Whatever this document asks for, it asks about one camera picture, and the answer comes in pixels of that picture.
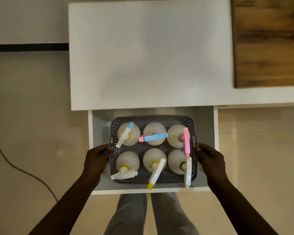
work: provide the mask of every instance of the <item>white tabletop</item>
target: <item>white tabletop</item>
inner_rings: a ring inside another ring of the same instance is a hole
[[[230,0],[69,5],[71,107],[294,102],[294,87],[234,89]]]

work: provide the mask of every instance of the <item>person's right arm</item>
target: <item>person's right arm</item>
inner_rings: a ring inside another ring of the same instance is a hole
[[[278,235],[231,184],[225,172],[223,155],[214,148],[198,144],[198,161],[207,175],[208,186],[220,201],[238,235]]]

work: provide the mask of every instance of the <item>bottle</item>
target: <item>bottle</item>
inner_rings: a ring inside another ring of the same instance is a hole
[[[157,146],[162,144],[166,137],[168,137],[168,134],[165,127],[161,123],[152,122],[145,127],[139,142],[147,142],[152,146]]]
[[[138,142],[140,137],[140,130],[136,124],[133,122],[122,124],[118,129],[118,143],[117,148],[122,144],[125,146],[133,146]]]
[[[138,175],[139,158],[136,153],[127,151],[121,153],[116,161],[118,173],[111,176],[112,180],[128,179]]]
[[[181,124],[173,125],[168,130],[168,138],[169,144],[174,148],[184,148],[184,152],[189,157],[190,152],[190,134],[188,128]]]
[[[144,157],[143,157],[143,163],[145,168],[152,172],[151,177],[148,181],[148,189],[152,189],[155,185],[161,171],[166,166],[166,155],[163,151],[157,148],[149,149]]]
[[[192,158],[187,157],[181,149],[176,149],[170,152],[168,165],[174,173],[184,175],[184,186],[188,189],[192,179]]]

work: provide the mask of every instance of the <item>light blue object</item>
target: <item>light blue object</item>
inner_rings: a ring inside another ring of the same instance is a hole
[[[150,136],[144,137],[144,142],[157,140],[157,139],[161,139],[161,138],[167,138],[167,137],[168,137],[168,133],[150,135]]]
[[[134,122],[130,122],[128,128],[133,129],[134,127]]]

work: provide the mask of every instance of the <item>hand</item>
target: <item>hand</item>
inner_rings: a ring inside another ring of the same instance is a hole
[[[196,150],[199,155],[198,161],[203,166],[210,189],[214,192],[219,186],[227,184],[229,180],[225,172],[223,155],[211,146],[202,143],[198,143]]]
[[[108,156],[111,152],[112,149],[108,148],[108,144],[100,145],[88,150],[82,176],[92,182],[95,182],[97,186],[100,181],[100,175],[106,168]]]

